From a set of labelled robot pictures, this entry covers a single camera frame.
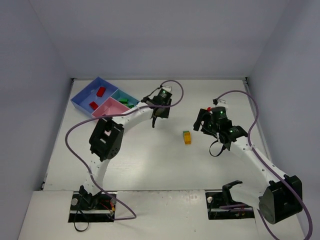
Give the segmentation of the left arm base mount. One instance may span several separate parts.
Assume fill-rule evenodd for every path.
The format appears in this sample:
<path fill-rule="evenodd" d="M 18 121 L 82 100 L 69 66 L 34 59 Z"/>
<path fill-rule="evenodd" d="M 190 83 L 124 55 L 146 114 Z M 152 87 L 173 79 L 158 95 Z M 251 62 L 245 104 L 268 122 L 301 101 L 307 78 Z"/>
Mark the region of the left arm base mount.
<path fill-rule="evenodd" d="M 99 192 L 95 196 L 72 194 L 69 223 L 112 223 L 116 212 L 116 201 L 104 193 Z"/>

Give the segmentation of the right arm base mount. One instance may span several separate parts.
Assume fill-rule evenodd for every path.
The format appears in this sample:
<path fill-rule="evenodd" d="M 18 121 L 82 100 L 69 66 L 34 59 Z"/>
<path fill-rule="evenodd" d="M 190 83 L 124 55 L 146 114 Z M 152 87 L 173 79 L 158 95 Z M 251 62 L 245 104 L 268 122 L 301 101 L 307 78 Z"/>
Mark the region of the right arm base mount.
<path fill-rule="evenodd" d="M 251 206 L 241 202 L 227 203 L 221 191 L 206 191 L 206 208 L 209 220 L 243 220 L 254 219 Z"/>

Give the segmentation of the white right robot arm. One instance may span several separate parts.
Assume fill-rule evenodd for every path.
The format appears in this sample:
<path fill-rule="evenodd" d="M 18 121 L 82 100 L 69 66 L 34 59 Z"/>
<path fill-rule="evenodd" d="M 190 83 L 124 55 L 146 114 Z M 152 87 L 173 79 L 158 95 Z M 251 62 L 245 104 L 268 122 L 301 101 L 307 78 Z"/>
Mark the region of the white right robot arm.
<path fill-rule="evenodd" d="M 303 210 L 302 182 L 293 175 L 273 165 L 256 147 L 249 144 L 248 133 L 239 125 L 233 125 L 223 106 L 210 110 L 200 109 L 193 125 L 195 131 L 216 138 L 227 150 L 237 156 L 258 181 L 252 188 L 241 180 L 223 185 L 222 194 L 227 205 L 243 203 L 260 211 L 264 219 L 274 225 Z"/>

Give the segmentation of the green number two lego cube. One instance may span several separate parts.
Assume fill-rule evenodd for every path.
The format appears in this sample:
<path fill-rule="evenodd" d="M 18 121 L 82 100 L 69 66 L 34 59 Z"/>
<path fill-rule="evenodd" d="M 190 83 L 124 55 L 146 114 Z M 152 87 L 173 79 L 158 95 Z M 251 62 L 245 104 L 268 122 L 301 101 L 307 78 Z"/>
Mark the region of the green number two lego cube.
<path fill-rule="evenodd" d="M 118 101 L 122 104 L 128 104 L 129 100 L 127 98 L 119 98 Z"/>

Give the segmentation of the red bottom lego brick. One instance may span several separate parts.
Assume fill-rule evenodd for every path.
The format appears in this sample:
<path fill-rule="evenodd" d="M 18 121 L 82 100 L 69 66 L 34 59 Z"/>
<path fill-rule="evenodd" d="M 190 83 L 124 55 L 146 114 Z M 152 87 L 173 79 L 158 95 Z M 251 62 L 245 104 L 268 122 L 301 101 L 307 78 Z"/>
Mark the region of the red bottom lego brick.
<path fill-rule="evenodd" d="M 97 93 L 96 93 L 96 96 L 99 97 L 99 98 L 101 98 L 101 97 L 104 95 L 105 91 L 106 91 L 106 88 L 103 87 L 103 86 L 101 86 L 101 87 L 98 89 L 98 91 L 97 91 Z"/>

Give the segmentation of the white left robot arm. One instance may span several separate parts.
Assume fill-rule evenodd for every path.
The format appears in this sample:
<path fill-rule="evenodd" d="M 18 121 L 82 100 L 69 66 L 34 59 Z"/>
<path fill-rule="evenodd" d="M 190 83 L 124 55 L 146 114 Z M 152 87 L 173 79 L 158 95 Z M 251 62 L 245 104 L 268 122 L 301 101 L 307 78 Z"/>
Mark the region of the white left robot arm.
<path fill-rule="evenodd" d="M 125 116 L 104 117 L 99 119 L 89 138 L 90 152 L 99 157 L 89 164 L 91 174 L 83 184 L 84 190 L 92 196 L 97 195 L 111 159 L 120 151 L 123 136 L 136 125 L 152 120 L 155 127 L 157 118 L 169 117 L 172 103 L 172 88 L 163 86 L 153 98 L 144 97 L 135 107 L 125 112 Z"/>

